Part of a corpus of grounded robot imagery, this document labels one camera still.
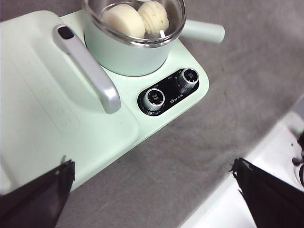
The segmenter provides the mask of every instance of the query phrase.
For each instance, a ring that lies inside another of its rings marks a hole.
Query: gray fabric
[[[304,97],[293,106],[292,110],[304,119]]]
[[[181,38],[209,76],[207,95],[73,191],[57,228],[178,227],[304,93],[303,0],[186,7],[189,19],[226,28],[220,45]],[[78,0],[2,0],[3,19],[78,8]]]

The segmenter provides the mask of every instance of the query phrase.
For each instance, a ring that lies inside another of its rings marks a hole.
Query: black control panel
[[[198,89],[199,74],[192,68],[180,69],[142,91],[137,104],[150,116],[158,116]]]

